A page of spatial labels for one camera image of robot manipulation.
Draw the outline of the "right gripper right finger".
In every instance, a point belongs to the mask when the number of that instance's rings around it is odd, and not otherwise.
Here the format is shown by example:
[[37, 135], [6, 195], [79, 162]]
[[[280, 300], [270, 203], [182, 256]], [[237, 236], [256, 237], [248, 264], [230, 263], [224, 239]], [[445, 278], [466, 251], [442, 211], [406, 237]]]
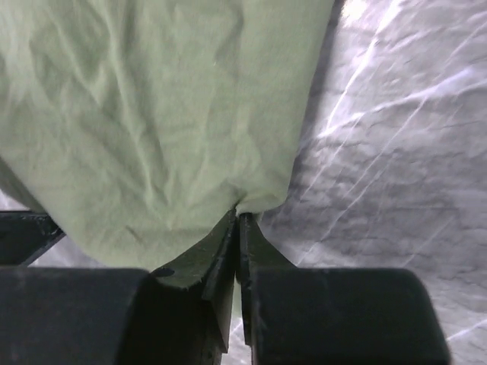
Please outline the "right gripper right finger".
[[431, 298], [404, 268], [299, 268], [240, 223], [242, 315], [254, 364], [449, 364]]

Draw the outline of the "green printed tank top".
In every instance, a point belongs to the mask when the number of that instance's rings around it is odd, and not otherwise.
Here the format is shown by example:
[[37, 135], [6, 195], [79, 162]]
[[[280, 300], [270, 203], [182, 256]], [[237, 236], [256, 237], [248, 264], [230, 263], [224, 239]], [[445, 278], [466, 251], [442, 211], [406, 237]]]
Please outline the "green printed tank top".
[[3, 1], [1, 189], [154, 269], [287, 197], [331, 1]]

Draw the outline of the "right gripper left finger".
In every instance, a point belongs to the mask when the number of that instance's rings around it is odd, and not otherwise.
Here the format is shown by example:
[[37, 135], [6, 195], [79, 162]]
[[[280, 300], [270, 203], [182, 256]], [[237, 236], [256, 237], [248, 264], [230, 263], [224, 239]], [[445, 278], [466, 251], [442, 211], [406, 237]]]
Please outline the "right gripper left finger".
[[3, 364], [219, 364], [236, 215], [155, 271], [1, 266]]

